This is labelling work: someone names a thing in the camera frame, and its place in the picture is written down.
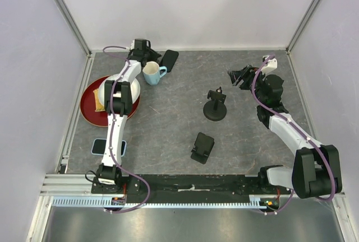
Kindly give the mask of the black smartphone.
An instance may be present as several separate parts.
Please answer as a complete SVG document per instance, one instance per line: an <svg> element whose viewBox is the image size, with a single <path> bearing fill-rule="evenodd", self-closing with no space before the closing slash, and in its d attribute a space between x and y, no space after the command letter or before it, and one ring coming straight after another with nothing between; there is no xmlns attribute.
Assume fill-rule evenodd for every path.
<svg viewBox="0 0 359 242"><path fill-rule="evenodd" d="M167 72L170 73L179 57L179 52L174 50L166 50L162 56L159 65L161 67L166 67Z"/></svg>

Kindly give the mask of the black round-base phone stand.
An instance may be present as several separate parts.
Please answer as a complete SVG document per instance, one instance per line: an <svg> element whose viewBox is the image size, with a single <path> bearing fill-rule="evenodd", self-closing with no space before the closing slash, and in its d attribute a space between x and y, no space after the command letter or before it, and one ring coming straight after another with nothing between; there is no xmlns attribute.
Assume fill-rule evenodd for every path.
<svg viewBox="0 0 359 242"><path fill-rule="evenodd" d="M208 101L203 107L203 113L208 120L217 122L225 118L227 115L227 108L224 104L226 97L221 87L209 90Z"/></svg>

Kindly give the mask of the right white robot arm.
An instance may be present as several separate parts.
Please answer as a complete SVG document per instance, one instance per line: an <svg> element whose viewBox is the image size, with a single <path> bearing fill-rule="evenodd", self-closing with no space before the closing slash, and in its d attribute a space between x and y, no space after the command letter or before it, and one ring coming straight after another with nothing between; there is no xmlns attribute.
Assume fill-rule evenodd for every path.
<svg viewBox="0 0 359 242"><path fill-rule="evenodd" d="M292 168L265 166L259 171L258 190L271 193L277 186L293 189L301 198L333 197L342 191L340 159L337 148L324 145L307 134L282 103L283 79L266 75L256 67L230 71L231 83L255 94L257 117L276 134L294 155Z"/></svg>

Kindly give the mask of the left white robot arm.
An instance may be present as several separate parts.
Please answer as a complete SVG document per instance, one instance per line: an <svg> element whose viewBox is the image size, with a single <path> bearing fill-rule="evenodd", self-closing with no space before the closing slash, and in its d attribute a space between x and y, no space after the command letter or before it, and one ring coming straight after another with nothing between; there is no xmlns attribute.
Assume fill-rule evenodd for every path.
<svg viewBox="0 0 359 242"><path fill-rule="evenodd" d="M156 61L159 57L161 55L151 48L149 40L135 39L122 70L100 86L99 100L108 115L108 132L104 155L92 182L91 192L94 194L118 194L124 191L121 170L123 133L140 93L140 88L132 92L131 85L138 83L136 77L146 63Z"/></svg>

